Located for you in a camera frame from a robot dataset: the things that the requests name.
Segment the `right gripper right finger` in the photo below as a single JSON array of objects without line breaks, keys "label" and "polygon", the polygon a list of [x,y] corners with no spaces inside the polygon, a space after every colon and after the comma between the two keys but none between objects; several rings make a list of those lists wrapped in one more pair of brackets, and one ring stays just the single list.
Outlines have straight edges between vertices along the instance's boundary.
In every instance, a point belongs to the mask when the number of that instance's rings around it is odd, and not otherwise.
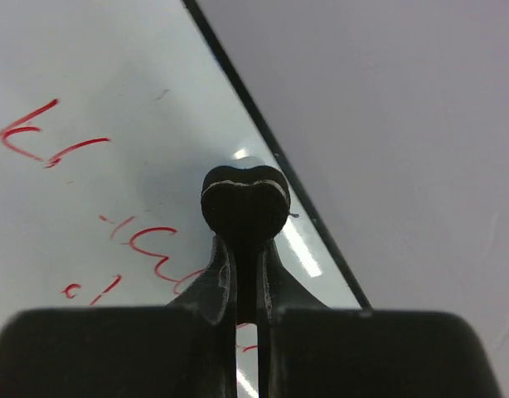
[{"label": "right gripper right finger", "polygon": [[280,359],[285,355],[285,350],[279,341],[284,335],[281,314],[290,309],[326,308],[326,304],[286,270],[274,241],[265,243],[256,263],[258,383],[262,397],[276,397],[283,379]]}]

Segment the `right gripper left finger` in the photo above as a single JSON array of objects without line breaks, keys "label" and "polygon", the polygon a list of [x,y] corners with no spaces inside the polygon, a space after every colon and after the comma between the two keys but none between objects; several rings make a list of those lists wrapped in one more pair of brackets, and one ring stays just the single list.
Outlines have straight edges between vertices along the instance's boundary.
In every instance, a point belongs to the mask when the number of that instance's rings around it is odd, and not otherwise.
[{"label": "right gripper left finger", "polygon": [[180,396],[236,397],[236,270],[221,238],[213,238],[209,264],[167,307],[183,316]]}]

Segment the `black eraser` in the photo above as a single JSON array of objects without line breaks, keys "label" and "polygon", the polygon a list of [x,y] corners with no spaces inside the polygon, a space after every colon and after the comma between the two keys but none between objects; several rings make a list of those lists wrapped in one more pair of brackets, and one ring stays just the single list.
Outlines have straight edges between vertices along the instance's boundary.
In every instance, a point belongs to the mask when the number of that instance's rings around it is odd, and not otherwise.
[{"label": "black eraser", "polygon": [[201,187],[202,215],[234,256],[237,322],[256,322],[259,254],[280,233],[291,206],[288,183],[276,168],[219,166]]}]

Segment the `black framed whiteboard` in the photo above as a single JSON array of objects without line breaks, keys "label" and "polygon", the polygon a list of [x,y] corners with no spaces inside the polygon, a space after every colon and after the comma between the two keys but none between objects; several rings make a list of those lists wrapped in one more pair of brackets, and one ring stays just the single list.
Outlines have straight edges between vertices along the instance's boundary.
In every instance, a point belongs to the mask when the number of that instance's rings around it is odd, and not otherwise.
[{"label": "black framed whiteboard", "polygon": [[[0,397],[181,397],[167,306],[211,260],[220,165],[285,176],[274,243],[327,305],[284,329],[276,397],[348,397],[334,317],[364,299],[198,3],[0,1]],[[237,316],[235,359],[262,397]]]}]

